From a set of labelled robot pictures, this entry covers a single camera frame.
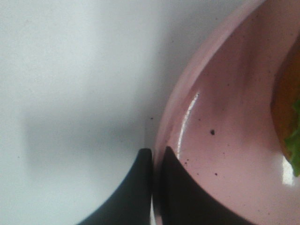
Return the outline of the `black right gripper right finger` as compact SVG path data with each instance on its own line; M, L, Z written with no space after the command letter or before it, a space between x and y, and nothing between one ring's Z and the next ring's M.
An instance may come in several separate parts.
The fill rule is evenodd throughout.
M159 203L164 225L251 224L204 191L169 146L165 149L161 165Z

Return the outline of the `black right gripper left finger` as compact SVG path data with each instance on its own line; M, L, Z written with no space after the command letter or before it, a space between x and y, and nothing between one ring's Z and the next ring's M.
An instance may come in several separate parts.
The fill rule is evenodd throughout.
M81 225L149 225L152 196L152 151L140 149L124 180Z

